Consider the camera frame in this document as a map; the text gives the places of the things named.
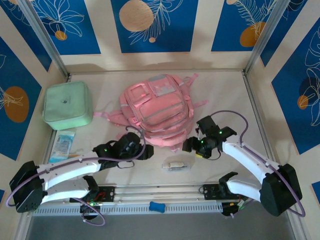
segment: gray floor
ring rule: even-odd
[[[235,219],[220,213],[109,215],[103,227],[80,216],[36,216],[27,240],[291,240],[285,214],[274,217],[255,202]]]

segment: table surface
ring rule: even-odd
[[[104,74],[73,75],[71,81],[84,81],[92,93],[93,109],[97,112],[120,109],[118,97],[126,87],[154,77],[164,72],[132,71],[108,72]],[[194,72],[181,70],[165,72],[182,78],[192,76]],[[199,77],[191,86],[192,101],[208,100],[209,103],[197,108],[194,115],[194,128],[189,137],[195,136],[196,121],[220,110],[233,110],[244,115],[249,122],[249,129],[244,135],[244,141],[262,154],[266,154],[258,124],[246,90],[241,72],[236,71],[198,71]],[[238,135],[245,128],[245,122],[233,113],[219,113],[213,116],[216,124],[234,129]],[[89,125],[78,127],[71,152],[86,153],[95,146],[110,140],[117,140],[117,135],[125,132],[124,127],[116,127],[105,118],[95,117]],[[167,172],[162,169],[164,161],[184,161],[192,167],[184,172]],[[148,160],[135,160],[135,166],[127,169],[117,167],[106,169],[94,174],[98,184],[127,185],[186,185],[217,182],[223,175],[234,171],[244,176],[251,176],[231,156],[222,153],[219,160],[210,161],[195,156],[195,153],[178,151],[171,152],[168,148],[154,148],[154,156]]]

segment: blue sponge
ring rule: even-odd
[[[149,210],[163,214],[166,210],[166,205],[164,203],[156,203],[154,201],[151,201],[150,206],[149,206]]]

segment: mint green bag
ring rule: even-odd
[[[43,119],[54,130],[76,128],[93,119],[92,96],[83,81],[66,82],[45,91]]]

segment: wall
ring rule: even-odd
[[[243,69],[276,1],[35,0],[32,4],[67,69],[75,73]]]
[[[320,181],[320,126],[317,125],[317,115],[312,118],[312,111],[319,110],[314,103],[319,103],[311,101],[311,97],[319,97],[319,87],[309,88],[318,92],[315,95],[303,92],[306,90],[305,83],[310,86],[317,81],[315,84],[319,86],[319,77],[309,74],[311,65],[316,69],[319,64],[317,61],[310,63],[306,56],[309,48],[315,50],[317,46],[310,42],[320,27],[319,11],[318,0],[307,0],[300,14],[292,21],[292,26],[288,27],[287,32],[281,33],[285,37],[279,47],[275,47],[274,54],[268,57],[269,61],[259,59],[249,74],[276,158],[282,164],[289,163],[296,170],[306,211],[302,224],[306,224],[309,237],[314,240],[320,239],[320,204],[312,187],[313,183]],[[303,100],[306,99],[309,102],[304,104]]]
[[[8,98],[3,92],[0,94],[2,101],[10,100],[0,108],[0,190],[5,191],[0,204],[0,239],[8,240],[14,239],[21,216],[14,208],[5,205],[11,192],[9,181],[23,163],[42,162],[51,134],[50,127],[42,119],[45,89],[65,79],[53,63],[46,67],[44,63],[48,61],[42,61],[44,55],[39,53],[40,48],[31,48],[27,44],[23,33],[19,33],[1,7],[0,87],[13,97]],[[37,40],[32,30],[28,33]]]

